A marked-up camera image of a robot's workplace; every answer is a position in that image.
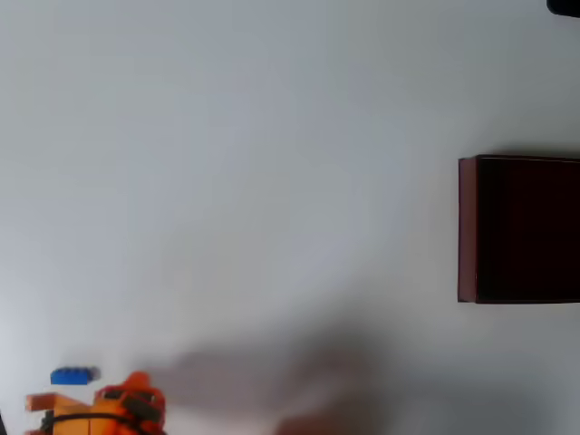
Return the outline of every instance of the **white table surface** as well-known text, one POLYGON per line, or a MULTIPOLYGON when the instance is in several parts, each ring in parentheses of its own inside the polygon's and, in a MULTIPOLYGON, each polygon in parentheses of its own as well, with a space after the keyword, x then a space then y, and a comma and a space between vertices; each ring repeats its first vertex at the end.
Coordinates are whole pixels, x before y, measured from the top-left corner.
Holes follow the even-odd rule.
POLYGON ((456 274, 457 158, 580 150, 580 20, 543 0, 8 1, 0 17, 9 435, 59 365, 100 366, 100 386, 339 315, 416 392, 385 432, 577 433, 579 308, 457 304, 456 274))

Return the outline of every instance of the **black object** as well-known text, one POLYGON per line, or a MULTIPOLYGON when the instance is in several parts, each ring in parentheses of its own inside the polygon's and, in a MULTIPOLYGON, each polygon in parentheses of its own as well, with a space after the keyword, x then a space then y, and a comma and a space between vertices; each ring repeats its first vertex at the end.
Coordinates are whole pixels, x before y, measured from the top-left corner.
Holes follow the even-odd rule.
POLYGON ((461 302, 580 302, 580 159, 459 161, 461 302))
POLYGON ((125 391, 123 390, 111 390, 104 393, 103 399, 120 399, 125 391))
POLYGON ((123 408, 125 408, 138 419, 144 421, 153 421, 154 423, 159 423, 161 420, 161 411, 157 408, 154 408, 145 401, 127 396, 125 399, 123 399, 121 404, 123 405, 123 408))
MULTIPOLYGON (((48 421, 51 421, 54 418, 54 410, 48 410, 44 412, 44 417, 40 422, 41 426, 47 424, 48 421)), ((53 426, 51 425, 50 430, 46 432, 48 435, 53 435, 53 426)))
POLYGON ((58 417, 52 417, 51 419, 44 420, 43 424, 40 427, 41 431, 52 433, 53 426, 55 423, 59 421, 70 421, 70 420, 87 420, 87 419, 108 419, 108 420, 116 420, 125 426, 128 426, 132 430, 135 430, 139 435, 151 435, 146 430, 142 429, 138 423, 135 421, 128 419, 126 417, 122 417, 121 415, 117 414, 109 414, 109 413, 100 413, 100 412, 86 412, 86 413, 79 413, 79 414, 64 414, 59 415, 58 417))
POLYGON ((547 8, 552 14, 580 18, 580 1, 578 0, 547 0, 547 8))
POLYGON ((6 435, 6 427, 2 421, 2 416, 0 415, 0 435, 6 435))

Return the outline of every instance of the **toy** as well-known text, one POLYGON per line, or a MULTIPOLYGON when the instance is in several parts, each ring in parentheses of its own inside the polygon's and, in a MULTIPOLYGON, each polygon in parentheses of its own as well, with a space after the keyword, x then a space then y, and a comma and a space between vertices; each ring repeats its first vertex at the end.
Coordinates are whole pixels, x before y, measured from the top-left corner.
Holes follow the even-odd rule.
POLYGON ((26 409, 45 411, 40 429, 26 435, 165 435, 165 396, 145 372, 97 391, 93 405, 47 393, 28 396, 26 409))
POLYGON ((86 385, 93 379, 93 369, 85 367, 63 367, 51 373, 53 385, 86 385))

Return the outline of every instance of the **box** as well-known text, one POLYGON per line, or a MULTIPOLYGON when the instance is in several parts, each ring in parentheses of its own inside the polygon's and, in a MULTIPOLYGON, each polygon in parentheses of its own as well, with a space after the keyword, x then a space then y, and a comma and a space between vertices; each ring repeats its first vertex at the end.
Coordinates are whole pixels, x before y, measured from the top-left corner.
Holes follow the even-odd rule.
POLYGON ((460 302, 580 302, 580 159, 459 161, 460 302))

